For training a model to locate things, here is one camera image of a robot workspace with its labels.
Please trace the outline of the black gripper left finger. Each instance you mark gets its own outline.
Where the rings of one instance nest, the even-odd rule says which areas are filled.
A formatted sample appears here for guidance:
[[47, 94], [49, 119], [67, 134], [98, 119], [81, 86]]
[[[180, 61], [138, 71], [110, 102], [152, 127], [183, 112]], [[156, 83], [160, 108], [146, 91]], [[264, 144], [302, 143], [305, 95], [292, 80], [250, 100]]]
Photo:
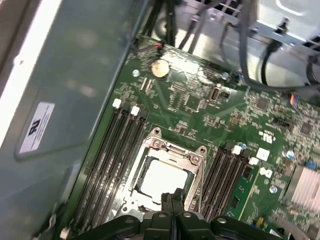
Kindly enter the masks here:
[[139, 220], [123, 215], [79, 235], [81, 240], [170, 240], [173, 225], [172, 194], [161, 195], [161, 211], [151, 211]]

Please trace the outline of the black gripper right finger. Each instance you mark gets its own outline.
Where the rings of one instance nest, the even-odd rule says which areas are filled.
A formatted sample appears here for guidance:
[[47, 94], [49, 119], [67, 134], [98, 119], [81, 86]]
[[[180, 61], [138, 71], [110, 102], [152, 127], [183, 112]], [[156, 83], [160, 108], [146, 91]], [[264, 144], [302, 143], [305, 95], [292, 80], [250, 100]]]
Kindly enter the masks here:
[[185, 191], [177, 188], [172, 197], [177, 229], [182, 240], [280, 240], [279, 236], [264, 232], [242, 221], [217, 216], [207, 222], [193, 211], [185, 211]]

